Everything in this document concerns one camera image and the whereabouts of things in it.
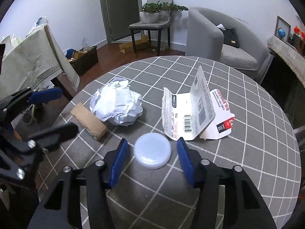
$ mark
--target crumpled paper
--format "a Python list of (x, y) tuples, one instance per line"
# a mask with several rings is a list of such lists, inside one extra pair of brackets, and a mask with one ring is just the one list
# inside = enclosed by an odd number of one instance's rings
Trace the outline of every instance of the crumpled paper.
[(95, 92), (90, 100), (90, 110), (101, 121), (132, 125), (142, 115), (142, 96), (129, 89), (128, 80), (115, 77)]

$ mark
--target red label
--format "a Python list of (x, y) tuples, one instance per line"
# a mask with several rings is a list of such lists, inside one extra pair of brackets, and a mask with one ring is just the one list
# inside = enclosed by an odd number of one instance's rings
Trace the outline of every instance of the red label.
[(228, 130), (233, 126), (234, 117), (224, 121), (225, 129)]

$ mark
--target white round lid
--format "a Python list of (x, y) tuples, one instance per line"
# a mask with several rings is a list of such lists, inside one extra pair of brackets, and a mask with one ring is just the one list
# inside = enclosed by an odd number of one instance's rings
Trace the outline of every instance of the white round lid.
[(146, 133), (135, 142), (134, 154), (138, 163), (147, 169), (159, 169), (170, 159), (170, 142), (162, 134)]

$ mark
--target picture frame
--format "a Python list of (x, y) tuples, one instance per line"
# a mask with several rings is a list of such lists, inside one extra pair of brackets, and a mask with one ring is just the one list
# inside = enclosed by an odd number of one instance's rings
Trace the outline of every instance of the picture frame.
[(284, 19), (282, 19), (281, 17), (278, 16), (278, 18), (276, 20), (276, 27), (275, 27), (274, 35), (280, 39), (281, 37), (279, 36), (279, 32), (278, 32), (279, 28), (282, 28), (285, 31), (286, 35), (283, 38), (283, 40), (288, 42), (288, 37), (290, 35), (291, 26)]

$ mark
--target gray chair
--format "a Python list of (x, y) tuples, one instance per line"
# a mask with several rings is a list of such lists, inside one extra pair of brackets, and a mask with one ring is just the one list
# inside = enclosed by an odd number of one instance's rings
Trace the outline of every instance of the gray chair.
[[(172, 3), (173, 0), (147, 0), (147, 3), (157, 3), (157, 2), (163, 3), (163, 2), (168, 2)], [(157, 56), (160, 54), (160, 44), (161, 44), (161, 31), (165, 28), (167, 28), (167, 37), (168, 37), (168, 47), (170, 47), (170, 25), (172, 23), (172, 16), (166, 20), (166, 21), (159, 21), (157, 23), (153, 24), (144, 24), (141, 21), (129, 25), (129, 29), (132, 33), (132, 45), (135, 53), (137, 53), (136, 50), (136, 45), (135, 45), (135, 36), (134, 36), (134, 31), (136, 30), (147, 30), (148, 31), (148, 40), (149, 44), (151, 45), (151, 37), (150, 37), (150, 31), (158, 31), (158, 47), (157, 47)]]
[[(223, 33), (216, 27), (219, 24), (228, 29), (235, 28), (239, 48), (223, 44)], [(267, 46), (242, 22), (212, 9), (197, 7), (189, 10), (186, 56), (219, 61), (257, 81), (264, 72), (261, 68), (267, 66), (264, 62), (270, 61), (268, 54)]]

